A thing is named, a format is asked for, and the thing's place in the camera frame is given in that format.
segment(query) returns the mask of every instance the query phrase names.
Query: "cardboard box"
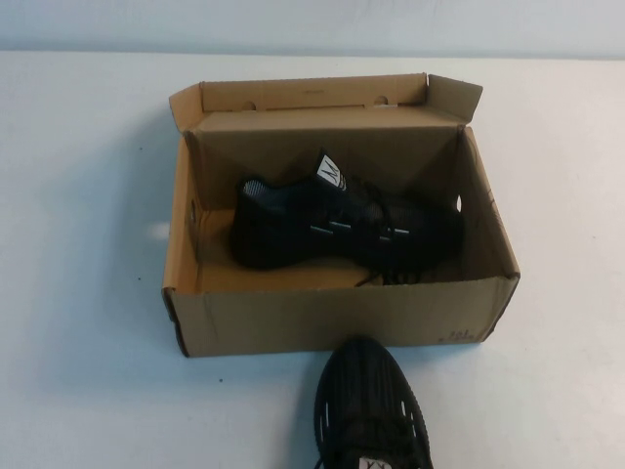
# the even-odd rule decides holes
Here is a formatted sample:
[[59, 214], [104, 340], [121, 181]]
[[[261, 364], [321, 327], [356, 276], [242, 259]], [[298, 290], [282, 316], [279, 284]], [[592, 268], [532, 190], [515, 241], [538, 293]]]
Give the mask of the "cardboard box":
[[[520, 270], [467, 127], [480, 94], [422, 73], [199, 83], [172, 96], [182, 137], [162, 293], [185, 355], [333, 349], [359, 333], [389, 346], [484, 340]], [[297, 180], [320, 147], [382, 190], [461, 204], [461, 258], [418, 284], [363, 287], [354, 285], [367, 271], [337, 259], [237, 266], [228, 247], [236, 183]]]

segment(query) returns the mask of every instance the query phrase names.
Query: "shoe tongue label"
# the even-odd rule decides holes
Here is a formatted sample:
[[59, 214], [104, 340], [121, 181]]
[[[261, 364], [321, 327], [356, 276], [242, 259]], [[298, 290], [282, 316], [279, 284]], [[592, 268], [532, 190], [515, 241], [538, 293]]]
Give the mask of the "shoe tongue label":
[[334, 164], [334, 161], [332, 161], [327, 154], [323, 156], [321, 164], [319, 164], [319, 167], [316, 170], [316, 175], [341, 191], [344, 191], [347, 188], [345, 184], [345, 177], [341, 174], [337, 165]]
[[391, 469], [391, 464], [379, 459], [362, 457], [358, 463], [358, 469]]

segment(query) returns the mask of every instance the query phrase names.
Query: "black sneaker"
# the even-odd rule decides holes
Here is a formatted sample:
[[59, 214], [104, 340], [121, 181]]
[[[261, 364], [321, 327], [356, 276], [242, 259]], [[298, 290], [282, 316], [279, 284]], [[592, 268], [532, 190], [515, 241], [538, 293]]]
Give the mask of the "black sneaker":
[[239, 185], [230, 249], [245, 267], [341, 256], [382, 274], [385, 283], [405, 283], [456, 256], [463, 227], [455, 207], [415, 203], [346, 180], [322, 151], [316, 172], [295, 184], [276, 188], [249, 179]]
[[314, 400], [315, 469], [432, 469], [428, 431], [399, 365], [378, 342], [349, 340]]

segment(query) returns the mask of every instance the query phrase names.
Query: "black shoe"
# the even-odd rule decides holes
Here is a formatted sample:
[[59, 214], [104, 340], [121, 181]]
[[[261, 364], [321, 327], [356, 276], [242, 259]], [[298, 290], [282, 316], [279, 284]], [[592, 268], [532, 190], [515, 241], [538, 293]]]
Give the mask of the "black shoe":
[[421, 409], [399, 365], [355, 338], [328, 361], [314, 400], [315, 469], [432, 469]]
[[456, 256], [463, 228], [455, 207], [417, 204], [347, 181], [322, 151], [316, 172], [295, 184], [275, 188], [249, 179], [239, 185], [230, 249], [245, 267], [341, 256], [382, 274], [385, 283], [404, 283], [401, 277]]

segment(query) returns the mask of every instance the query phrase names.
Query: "shoe lace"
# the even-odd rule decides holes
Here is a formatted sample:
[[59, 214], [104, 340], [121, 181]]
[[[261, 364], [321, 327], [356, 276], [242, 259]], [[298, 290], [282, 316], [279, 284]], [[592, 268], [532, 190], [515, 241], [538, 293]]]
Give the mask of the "shoe lace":
[[[393, 239], [396, 235], [393, 219], [391, 217], [389, 206], [380, 189], [368, 181], [361, 181], [358, 178], [354, 178], [354, 181], [363, 188], [369, 203], [376, 204], [382, 211], [382, 220], [374, 222], [378, 226], [378, 233], [380, 236]], [[367, 277], [359, 281], [355, 286], [364, 286], [367, 283], [371, 283], [378, 277], [382, 277], [383, 285], [402, 285], [406, 283], [418, 283], [420, 273], [394, 269], [386, 269], [384, 271], [372, 270]]]
[[336, 460], [337, 456], [341, 456], [348, 451], [356, 452], [363, 457], [376, 457], [376, 454], [383, 453], [384, 461], [394, 469], [431, 469], [432, 464], [429, 462], [429, 456], [423, 460], [414, 443], [415, 437], [412, 434], [412, 425], [405, 418], [401, 417], [355, 417], [347, 419], [339, 429], [340, 434], [347, 432], [352, 425], [370, 424], [376, 428], [379, 436], [384, 436], [378, 446], [360, 446], [360, 445], [338, 445], [330, 446], [326, 443], [320, 452], [321, 456], [314, 466], [319, 469], [324, 465], [326, 469], [333, 467], [326, 464], [328, 461]]

